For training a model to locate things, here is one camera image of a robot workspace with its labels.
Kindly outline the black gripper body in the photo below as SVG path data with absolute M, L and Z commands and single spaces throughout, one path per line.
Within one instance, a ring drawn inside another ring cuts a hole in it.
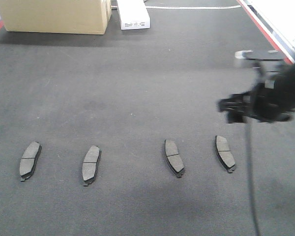
M 217 102 L 219 112 L 227 112 L 228 123 L 244 123 L 244 117 L 260 122 L 285 122 L 295 108 L 295 64 L 250 91 L 235 93 Z

